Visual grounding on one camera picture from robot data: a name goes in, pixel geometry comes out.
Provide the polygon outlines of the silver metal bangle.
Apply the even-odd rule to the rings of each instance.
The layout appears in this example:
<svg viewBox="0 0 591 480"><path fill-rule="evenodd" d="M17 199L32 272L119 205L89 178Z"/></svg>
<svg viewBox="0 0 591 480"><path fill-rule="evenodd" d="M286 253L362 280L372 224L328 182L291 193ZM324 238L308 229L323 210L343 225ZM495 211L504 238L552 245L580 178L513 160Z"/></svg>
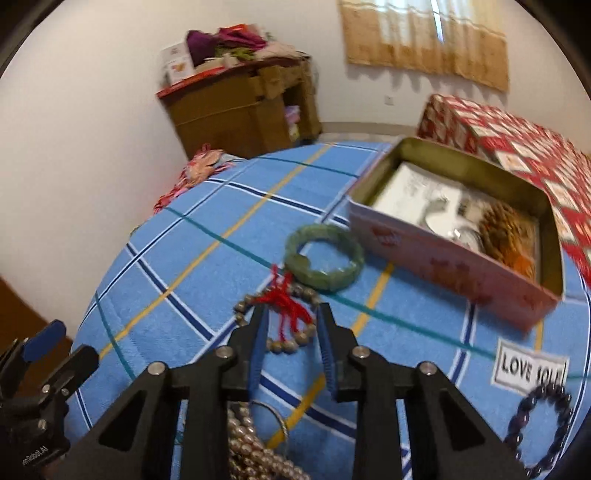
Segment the silver metal bangle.
<svg viewBox="0 0 591 480"><path fill-rule="evenodd" d="M249 413L256 428L256 435L270 449L284 458L290 455L290 431L287 420L280 411L269 403L253 400L249 402Z"/></svg>

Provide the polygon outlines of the grey bead bracelet red tassel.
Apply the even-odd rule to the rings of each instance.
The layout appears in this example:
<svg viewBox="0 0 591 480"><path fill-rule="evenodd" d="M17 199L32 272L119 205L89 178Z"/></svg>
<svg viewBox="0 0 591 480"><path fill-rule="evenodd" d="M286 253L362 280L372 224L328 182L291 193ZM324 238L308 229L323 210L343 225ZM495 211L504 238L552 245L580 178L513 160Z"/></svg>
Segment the grey bead bracelet red tassel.
<svg viewBox="0 0 591 480"><path fill-rule="evenodd" d="M294 279L290 272L280 274L279 266L270 269L270 282L255 294L243 296L233 306L233 318L238 326L249 321L246 316L254 307L263 305L279 315L276 338L266 339L266 350L273 354L294 354L311 343L317 334L314 310L322 299L314 289Z"/></svg>

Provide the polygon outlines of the green jade bangle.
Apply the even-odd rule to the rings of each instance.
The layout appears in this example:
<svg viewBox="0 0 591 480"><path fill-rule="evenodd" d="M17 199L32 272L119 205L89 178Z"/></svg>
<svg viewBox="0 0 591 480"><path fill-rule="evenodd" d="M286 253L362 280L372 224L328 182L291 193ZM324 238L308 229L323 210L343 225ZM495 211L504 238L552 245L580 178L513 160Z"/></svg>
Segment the green jade bangle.
<svg viewBox="0 0 591 480"><path fill-rule="evenodd" d="M308 224L287 237L283 264L301 284L338 292L358 279L365 267L365 252L349 230Z"/></svg>

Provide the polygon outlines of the brown wooden bead mala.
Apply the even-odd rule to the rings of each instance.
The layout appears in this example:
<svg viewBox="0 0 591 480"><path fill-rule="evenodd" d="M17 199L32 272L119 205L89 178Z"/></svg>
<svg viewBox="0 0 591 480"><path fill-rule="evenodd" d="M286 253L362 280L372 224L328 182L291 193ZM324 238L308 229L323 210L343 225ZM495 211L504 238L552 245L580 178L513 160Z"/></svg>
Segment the brown wooden bead mala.
<svg viewBox="0 0 591 480"><path fill-rule="evenodd" d="M535 225L503 202L488 205L478 223L485 253L514 272L536 279Z"/></svg>

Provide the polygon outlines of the pink metal tin box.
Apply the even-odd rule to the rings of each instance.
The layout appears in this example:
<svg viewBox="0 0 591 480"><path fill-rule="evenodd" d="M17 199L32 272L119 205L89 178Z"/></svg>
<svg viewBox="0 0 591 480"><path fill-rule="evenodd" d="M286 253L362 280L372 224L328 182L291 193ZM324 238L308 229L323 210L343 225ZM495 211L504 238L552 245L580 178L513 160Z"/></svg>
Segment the pink metal tin box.
<svg viewBox="0 0 591 480"><path fill-rule="evenodd" d="M403 162L459 183L460 225L440 236L372 208ZM536 279L489 257L478 231L483 210L503 202L535 225ZM503 168L463 151L405 137L360 176L348 199L349 224L367 250L529 331L564 294L558 228L547 194Z"/></svg>

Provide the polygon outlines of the pink fabric bundle on floor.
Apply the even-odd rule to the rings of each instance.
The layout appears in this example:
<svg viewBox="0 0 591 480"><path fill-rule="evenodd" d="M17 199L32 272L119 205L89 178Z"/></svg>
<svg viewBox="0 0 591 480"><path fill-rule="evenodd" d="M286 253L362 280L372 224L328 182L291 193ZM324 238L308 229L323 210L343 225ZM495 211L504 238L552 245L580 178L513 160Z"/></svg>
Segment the pink fabric bundle on floor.
<svg viewBox="0 0 591 480"><path fill-rule="evenodd" d="M239 162L242 162L242 157L236 157L222 149L213 149L205 143L182 168L172 188L158 198L152 207L152 214L156 215L190 189L235 167Z"/></svg>

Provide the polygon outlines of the paper leaflet in tin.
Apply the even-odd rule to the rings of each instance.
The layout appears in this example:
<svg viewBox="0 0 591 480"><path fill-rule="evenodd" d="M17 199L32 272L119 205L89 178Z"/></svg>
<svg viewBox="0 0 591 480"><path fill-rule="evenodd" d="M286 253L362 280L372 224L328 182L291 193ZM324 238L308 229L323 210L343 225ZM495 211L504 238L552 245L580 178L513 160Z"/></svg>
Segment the paper leaflet in tin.
<svg viewBox="0 0 591 480"><path fill-rule="evenodd" d="M440 236L460 225L464 188L457 182L403 162L378 194L372 208Z"/></svg>

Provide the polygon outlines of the red patchwork bed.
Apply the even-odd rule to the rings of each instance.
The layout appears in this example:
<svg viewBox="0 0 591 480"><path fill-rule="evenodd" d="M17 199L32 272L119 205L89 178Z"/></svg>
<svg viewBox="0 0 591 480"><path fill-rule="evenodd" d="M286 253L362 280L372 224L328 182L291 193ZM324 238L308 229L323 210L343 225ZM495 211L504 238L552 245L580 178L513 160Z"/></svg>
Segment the red patchwork bed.
<svg viewBox="0 0 591 480"><path fill-rule="evenodd" d="M590 281L590 158L569 139L499 107L442 94L427 101L417 133L497 163L544 190L563 249Z"/></svg>

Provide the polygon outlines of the brown wooden cabinet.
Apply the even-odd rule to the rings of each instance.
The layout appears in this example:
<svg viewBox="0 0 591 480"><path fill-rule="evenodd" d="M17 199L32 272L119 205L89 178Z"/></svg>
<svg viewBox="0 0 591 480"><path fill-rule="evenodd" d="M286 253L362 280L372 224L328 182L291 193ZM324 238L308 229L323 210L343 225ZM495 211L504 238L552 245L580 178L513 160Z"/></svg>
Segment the brown wooden cabinet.
<svg viewBox="0 0 591 480"><path fill-rule="evenodd" d="M189 158L209 146L249 159L314 142L322 133L308 55L195 75L157 98Z"/></svg>

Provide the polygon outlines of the white product box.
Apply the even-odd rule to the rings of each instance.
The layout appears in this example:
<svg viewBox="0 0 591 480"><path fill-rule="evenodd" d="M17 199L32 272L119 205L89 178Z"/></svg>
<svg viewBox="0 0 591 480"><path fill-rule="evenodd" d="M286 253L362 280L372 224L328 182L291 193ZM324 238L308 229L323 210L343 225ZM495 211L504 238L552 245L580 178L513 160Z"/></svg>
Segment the white product box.
<svg viewBox="0 0 591 480"><path fill-rule="evenodd" d="M192 59L185 41L162 49L161 61L168 85L179 83L194 74Z"/></svg>

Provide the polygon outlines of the pile of clothes on cabinet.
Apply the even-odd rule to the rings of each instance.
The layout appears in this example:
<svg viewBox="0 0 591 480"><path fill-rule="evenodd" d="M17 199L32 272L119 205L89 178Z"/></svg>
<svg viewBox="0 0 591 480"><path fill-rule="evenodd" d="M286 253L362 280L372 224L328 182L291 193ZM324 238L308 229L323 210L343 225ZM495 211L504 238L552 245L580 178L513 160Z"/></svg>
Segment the pile of clothes on cabinet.
<svg viewBox="0 0 591 480"><path fill-rule="evenodd" d="M245 24L219 28L216 33L189 30L185 42L195 68L207 60L223 58L226 55L238 62L259 62L277 58L301 60L305 57L296 47L276 40L266 40Z"/></svg>

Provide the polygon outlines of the beige patterned window curtain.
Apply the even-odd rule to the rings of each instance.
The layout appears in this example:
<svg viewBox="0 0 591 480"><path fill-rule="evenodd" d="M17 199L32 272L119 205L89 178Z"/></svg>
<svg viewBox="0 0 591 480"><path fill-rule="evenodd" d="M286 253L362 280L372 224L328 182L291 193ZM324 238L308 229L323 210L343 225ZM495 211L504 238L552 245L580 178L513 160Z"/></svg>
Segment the beige patterned window curtain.
<svg viewBox="0 0 591 480"><path fill-rule="evenodd" d="M454 75L509 90L496 1L341 1L339 13L351 64Z"/></svg>

